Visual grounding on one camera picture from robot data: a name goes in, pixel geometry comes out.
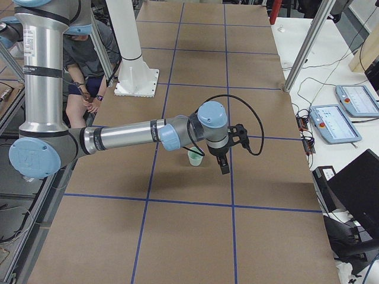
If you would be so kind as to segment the green plastic cup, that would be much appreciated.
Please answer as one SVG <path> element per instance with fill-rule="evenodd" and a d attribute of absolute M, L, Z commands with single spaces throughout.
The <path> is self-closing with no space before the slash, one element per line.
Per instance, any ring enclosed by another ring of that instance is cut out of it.
<path fill-rule="evenodd" d="M 199 166 L 203 160 L 201 152 L 196 147 L 191 147 L 187 151 L 187 156 L 191 166 Z"/>

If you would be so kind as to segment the red cylinder object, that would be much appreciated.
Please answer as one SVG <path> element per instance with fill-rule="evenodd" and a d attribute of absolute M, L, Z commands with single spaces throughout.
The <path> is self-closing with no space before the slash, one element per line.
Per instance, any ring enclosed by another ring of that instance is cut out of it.
<path fill-rule="evenodd" d="M 275 24 L 276 19 L 278 17 L 278 13 L 281 9 L 281 5 L 282 5 L 282 0 L 273 0 L 272 9 L 269 16 L 269 22 L 271 25 Z"/>

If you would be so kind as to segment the far blue teach pendant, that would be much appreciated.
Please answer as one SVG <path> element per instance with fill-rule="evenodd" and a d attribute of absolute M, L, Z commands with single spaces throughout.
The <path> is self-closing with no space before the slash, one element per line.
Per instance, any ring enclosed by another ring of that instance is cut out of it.
<path fill-rule="evenodd" d="M 337 85 L 335 92 L 350 116 L 378 118 L 378 102 L 365 85 Z"/>

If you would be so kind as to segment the seated person grey shirt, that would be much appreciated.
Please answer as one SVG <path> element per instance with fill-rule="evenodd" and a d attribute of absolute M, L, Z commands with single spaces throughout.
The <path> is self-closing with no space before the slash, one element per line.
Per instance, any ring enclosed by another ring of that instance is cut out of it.
<path fill-rule="evenodd" d="M 72 79 L 66 115 L 72 128 L 83 128 L 85 113 L 96 113 L 107 91 L 105 72 L 90 36 L 63 36 L 63 67 Z"/>

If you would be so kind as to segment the near blue teach pendant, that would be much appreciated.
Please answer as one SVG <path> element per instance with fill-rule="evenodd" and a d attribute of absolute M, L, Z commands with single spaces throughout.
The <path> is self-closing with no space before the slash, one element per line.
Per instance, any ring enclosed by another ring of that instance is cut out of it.
<path fill-rule="evenodd" d="M 311 106 L 312 124 L 328 144 L 354 143 L 362 137 L 345 111 L 336 104 Z"/>

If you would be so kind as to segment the blue teach pendant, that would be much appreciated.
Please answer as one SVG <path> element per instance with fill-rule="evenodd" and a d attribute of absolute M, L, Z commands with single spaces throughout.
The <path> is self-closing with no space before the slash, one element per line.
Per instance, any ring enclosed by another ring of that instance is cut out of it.
<path fill-rule="evenodd" d="M 328 144 L 354 143 L 362 137 L 345 111 L 336 104 L 311 106 L 312 124 Z"/>
<path fill-rule="evenodd" d="M 378 102 L 365 85 L 337 85 L 335 92 L 350 116 L 378 118 Z"/>

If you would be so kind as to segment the aluminium frame post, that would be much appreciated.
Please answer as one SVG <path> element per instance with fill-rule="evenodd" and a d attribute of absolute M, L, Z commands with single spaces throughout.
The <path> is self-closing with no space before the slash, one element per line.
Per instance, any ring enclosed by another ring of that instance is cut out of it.
<path fill-rule="evenodd" d="M 319 10 L 317 11 L 315 18 L 311 21 L 310 28 L 307 35 L 303 41 L 303 44 L 298 52 L 298 55 L 294 61 L 294 64 L 290 70 L 290 73 L 285 81 L 284 92 L 289 93 L 293 87 L 300 71 L 305 64 L 307 56 L 317 39 L 328 15 L 330 14 L 336 0 L 323 0 L 320 4 Z"/>

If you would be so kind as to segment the orange circuit board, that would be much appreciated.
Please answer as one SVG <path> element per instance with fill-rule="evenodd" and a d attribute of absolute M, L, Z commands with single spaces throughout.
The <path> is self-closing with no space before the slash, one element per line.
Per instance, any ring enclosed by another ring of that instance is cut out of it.
<path fill-rule="evenodd" d="M 296 121 L 297 121 L 299 131 L 309 130 L 309 128 L 308 128 L 309 118 L 308 117 L 297 117 Z"/>

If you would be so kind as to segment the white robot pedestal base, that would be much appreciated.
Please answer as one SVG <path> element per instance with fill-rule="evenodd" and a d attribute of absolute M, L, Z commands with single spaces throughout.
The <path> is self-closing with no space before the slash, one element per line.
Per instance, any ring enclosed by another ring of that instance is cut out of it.
<path fill-rule="evenodd" d="M 143 60 L 132 1 L 109 0 L 106 4 L 121 56 L 115 94 L 153 97 L 159 70 Z"/>

